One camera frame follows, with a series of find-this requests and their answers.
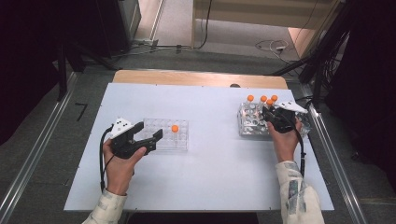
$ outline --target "white plastic mount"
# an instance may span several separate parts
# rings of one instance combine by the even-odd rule
[[[305,113],[305,114],[308,113],[308,110],[297,105],[293,101],[288,101],[288,102],[284,102],[284,103],[275,103],[275,105],[282,107],[286,110],[294,111],[294,112],[300,112],[300,113]]]
[[[114,139],[120,134],[132,129],[133,127],[134,125],[130,121],[123,118],[117,118],[116,122],[114,123],[113,129],[111,130],[110,138]]]

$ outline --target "forearm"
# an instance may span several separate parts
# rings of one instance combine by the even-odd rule
[[[126,198],[127,196],[116,195],[104,189],[98,204],[83,224],[117,223]]]
[[[324,223],[316,191],[307,185],[295,161],[276,165],[283,223]]]

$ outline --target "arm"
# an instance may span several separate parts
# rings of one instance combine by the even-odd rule
[[[299,120],[297,130],[302,128]],[[297,163],[294,150],[298,139],[294,131],[279,133],[268,122],[268,131],[274,139],[274,148],[278,164],[277,178],[280,185],[280,203],[283,223],[324,223],[316,191],[304,182]]]
[[[129,183],[134,174],[134,166],[145,155],[146,149],[139,148],[128,160],[114,157],[110,148],[111,140],[105,141],[103,153],[106,168],[107,188],[103,190],[98,204],[83,222],[83,224],[117,223],[120,219],[129,188]]]

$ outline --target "white tabletop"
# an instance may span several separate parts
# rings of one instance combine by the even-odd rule
[[[135,167],[126,210],[262,211],[280,209],[276,155],[271,141],[238,134],[236,114],[249,94],[289,90],[110,83],[81,158],[64,210],[91,211],[101,194],[99,141],[117,117],[189,121],[189,149],[151,152]],[[305,181],[318,192],[322,210],[333,210],[313,149],[305,138]],[[300,147],[295,160],[300,161]]]

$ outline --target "hand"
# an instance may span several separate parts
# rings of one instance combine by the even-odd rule
[[[129,188],[129,182],[134,174],[134,166],[140,159],[145,155],[146,148],[139,148],[134,155],[128,160],[114,157],[111,162],[108,163],[106,168],[107,176],[107,191],[124,196]],[[111,151],[111,139],[103,144],[103,154],[105,156],[105,164],[113,157]]]
[[[278,162],[294,161],[294,150],[298,144],[298,138],[295,131],[288,133],[279,133],[275,130],[271,122],[267,122],[268,131],[274,139],[274,148]],[[296,119],[296,129],[301,130],[302,123]]]

